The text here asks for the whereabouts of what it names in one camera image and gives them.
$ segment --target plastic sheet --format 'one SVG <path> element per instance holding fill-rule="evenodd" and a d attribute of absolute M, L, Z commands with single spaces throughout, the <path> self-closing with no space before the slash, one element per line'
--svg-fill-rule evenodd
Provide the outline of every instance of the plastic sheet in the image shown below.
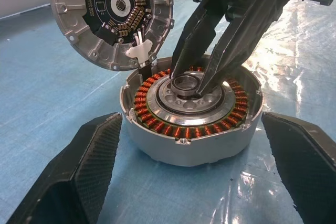
<path fill-rule="evenodd" d="M 174 1 L 175 28 L 160 57 L 172 55 L 197 6 Z M 335 9 L 335 4 L 291 1 L 245 63 L 262 83 L 265 111 L 315 123 L 334 140 Z M 216 39 L 226 26 L 222 20 Z M 0 29 L 0 223 L 5 223 L 80 125 L 121 111 L 119 88 L 129 72 L 107 71 L 82 59 L 48 8 L 1 22 Z M 193 168 L 150 159 L 124 127 L 120 138 L 99 224 L 302 223 L 261 122 L 240 154 Z"/>

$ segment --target blue work surface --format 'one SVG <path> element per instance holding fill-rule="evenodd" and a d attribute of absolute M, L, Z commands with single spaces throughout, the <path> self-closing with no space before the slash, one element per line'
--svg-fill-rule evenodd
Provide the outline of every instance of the blue work surface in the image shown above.
<path fill-rule="evenodd" d="M 175 28 L 160 57 L 172 55 L 197 5 L 175 0 Z M 333 139 L 336 103 L 335 5 L 291 1 L 245 63 L 262 84 L 265 111 L 321 126 Z M 227 23 L 222 21 L 220 33 Z M 101 69 L 80 57 L 49 7 L 0 22 L 0 223 L 87 121 L 121 111 L 129 72 Z M 125 127 L 103 223 L 302 223 L 278 175 L 261 122 L 236 157 L 194 168 L 151 160 Z"/>

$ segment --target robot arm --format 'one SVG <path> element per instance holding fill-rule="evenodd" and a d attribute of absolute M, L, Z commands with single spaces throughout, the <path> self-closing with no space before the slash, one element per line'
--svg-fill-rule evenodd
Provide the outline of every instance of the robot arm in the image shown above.
<path fill-rule="evenodd" d="M 216 44 L 194 95 L 203 96 L 252 54 L 272 22 L 289 0 L 193 0 L 200 2 L 186 23 L 172 60 L 171 78 L 199 61 L 215 38 L 215 27 L 225 15 L 230 22 Z M 330 5 L 333 0 L 312 0 Z"/>

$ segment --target black circuit board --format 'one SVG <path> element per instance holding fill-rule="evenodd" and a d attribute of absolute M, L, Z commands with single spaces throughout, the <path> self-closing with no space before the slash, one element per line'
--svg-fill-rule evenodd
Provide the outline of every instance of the black circuit board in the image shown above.
<path fill-rule="evenodd" d="M 149 0 L 85 0 L 85 22 L 110 45 L 135 43 L 134 33 L 144 31 L 151 18 Z"/>

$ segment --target blue mat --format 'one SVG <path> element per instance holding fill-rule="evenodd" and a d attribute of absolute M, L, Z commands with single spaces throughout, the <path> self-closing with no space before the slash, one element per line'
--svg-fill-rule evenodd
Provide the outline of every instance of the blue mat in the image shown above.
<path fill-rule="evenodd" d="M 175 28 L 159 57 L 172 55 L 196 6 L 175 0 Z M 315 123 L 334 140 L 335 11 L 334 4 L 291 1 L 245 63 L 262 83 L 265 111 Z M 226 26 L 224 20 L 218 25 L 216 39 Z M 50 7 L 0 22 L 1 224 L 82 124 L 121 111 L 119 89 L 129 74 L 80 57 L 59 31 Z M 120 138 L 99 224 L 302 223 L 261 122 L 239 155 L 194 168 L 151 160 L 124 127 Z"/>

